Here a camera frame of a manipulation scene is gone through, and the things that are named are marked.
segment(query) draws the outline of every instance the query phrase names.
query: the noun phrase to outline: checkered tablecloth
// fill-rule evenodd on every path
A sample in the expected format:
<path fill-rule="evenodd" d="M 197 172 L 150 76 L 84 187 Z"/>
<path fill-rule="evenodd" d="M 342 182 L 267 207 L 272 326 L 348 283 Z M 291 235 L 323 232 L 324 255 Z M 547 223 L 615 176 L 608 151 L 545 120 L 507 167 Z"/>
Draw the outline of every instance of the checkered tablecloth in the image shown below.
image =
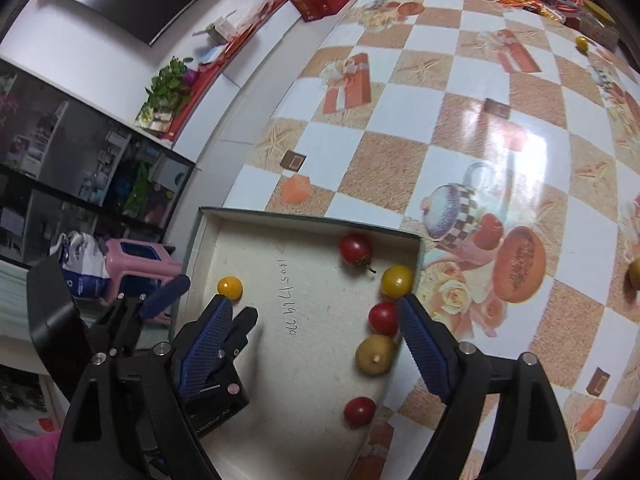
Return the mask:
<path fill-rule="evenodd" d="M 407 2 L 424 12 L 390 11 Z M 482 184 L 484 211 L 502 219 L 505 233 L 526 226 L 542 241 L 542 284 L 527 301 L 478 310 L 482 272 L 490 268 L 464 270 L 430 240 L 418 295 L 430 314 L 439 312 L 458 338 L 483 352 L 539 356 L 578 478 L 591 479 L 640 404 L 640 308 L 623 290 L 628 263 L 640 256 L 640 76 L 594 44 L 588 56 L 579 53 L 577 35 L 480 0 L 358 0 L 289 89 L 225 206 L 428 238 L 424 200 L 440 186 L 462 184 L 469 166 L 485 161 L 494 175 Z M 534 72 L 506 72 L 500 37 L 524 46 Z M 362 53 L 370 103 L 324 113 L 327 67 Z M 298 171 L 283 168 L 284 158 Z M 287 189 L 295 175 L 310 186 L 304 200 Z M 466 294 L 455 315 L 430 296 L 437 265 L 447 260 Z M 443 406 L 426 391 L 406 348 L 391 382 L 383 414 L 394 437 L 382 478 L 398 480 L 408 477 Z M 487 399 L 465 478 L 479 471 L 496 400 Z"/>

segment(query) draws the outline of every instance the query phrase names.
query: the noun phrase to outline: table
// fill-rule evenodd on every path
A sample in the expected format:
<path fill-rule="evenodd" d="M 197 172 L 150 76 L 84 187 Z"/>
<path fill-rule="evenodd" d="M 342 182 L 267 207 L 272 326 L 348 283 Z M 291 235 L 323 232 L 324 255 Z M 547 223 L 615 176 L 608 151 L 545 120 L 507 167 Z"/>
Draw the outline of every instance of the table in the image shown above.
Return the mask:
<path fill-rule="evenodd" d="M 580 54 L 577 35 L 480 0 L 358 0 L 225 206 L 422 234 L 422 304 L 487 354 L 539 356 L 591 479 L 640 404 L 640 307 L 623 286 L 640 256 L 640 76 L 595 44 Z M 444 407 L 406 348 L 390 381 L 381 478 L 401 479 Z M 464 478 L 496 409 L 489 396 Z"/>

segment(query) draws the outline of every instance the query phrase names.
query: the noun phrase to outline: yellow fruit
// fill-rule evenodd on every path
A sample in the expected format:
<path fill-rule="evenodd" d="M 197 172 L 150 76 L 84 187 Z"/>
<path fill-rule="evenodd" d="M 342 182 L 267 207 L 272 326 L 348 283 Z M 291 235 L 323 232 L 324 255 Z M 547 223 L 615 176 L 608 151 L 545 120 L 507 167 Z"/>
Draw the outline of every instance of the yellow fruit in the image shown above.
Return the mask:
<path fill-rule="evenodd" d="M 394 340 L 386 335 L 375 334 L 358 346 L 356 364 L 366 374 L 379 375 L 389 371 L 395 355 Z"/>
<path fill-rule="evenodd" d="M 225 276 L 218 282 L 218 293 L 224 294 L 231 301 L 239 300 L 242 296 L 242 282 L 235 276 Z"/>
<path fill-rule="evenodd" d="M 640 290 L 640 258 L 629 265 L 629 281 L 635 290 Z"/>
<path fill-rule="evenodd" d="M 401 298 L 409 294 L 414 286 L 414 272 L 404 265 L 389 267 L 382 275 L 380 290 L 390 298 Z"/>
<path fill-rule="evenodd" d="M 584 36 L 578 36 L 575 38 L 575 47 L 579 52 L 587 54 L 589 52 L 589 40 Z"/>

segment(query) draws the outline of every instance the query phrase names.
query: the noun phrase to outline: white wall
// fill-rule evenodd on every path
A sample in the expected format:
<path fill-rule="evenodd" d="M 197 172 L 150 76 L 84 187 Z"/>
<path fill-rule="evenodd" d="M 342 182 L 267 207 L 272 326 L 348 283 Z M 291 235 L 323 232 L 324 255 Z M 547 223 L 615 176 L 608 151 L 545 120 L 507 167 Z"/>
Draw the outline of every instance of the white wall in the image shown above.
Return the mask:
<path fill-rule="evenodd" d="M 132 123 L 144 87 L 172 55 L 193 56 L 207 37 L 191 34 L 219 16 L 240 21 L 261 0 L 198 0 L 146 46 L 97 13 L 71 0 L 31 0 L 0 44 L 9 62 Z"/>

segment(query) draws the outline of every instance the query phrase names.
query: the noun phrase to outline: white floor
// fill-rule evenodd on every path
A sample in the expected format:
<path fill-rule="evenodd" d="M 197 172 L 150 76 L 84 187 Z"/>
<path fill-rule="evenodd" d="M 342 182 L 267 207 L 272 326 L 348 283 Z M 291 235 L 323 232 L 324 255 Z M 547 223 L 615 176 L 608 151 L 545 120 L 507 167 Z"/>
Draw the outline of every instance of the white floor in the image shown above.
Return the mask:
<path fill-rule="evenodd" d="M 212 132 L 169 225 L 166 241 L 176 247 L 175 258 L 184 257 L 198 208 L 223 205 L 249 149 L 259 140 L 281 99 L 341 15 L 311 23 L 300 19 Z"/>

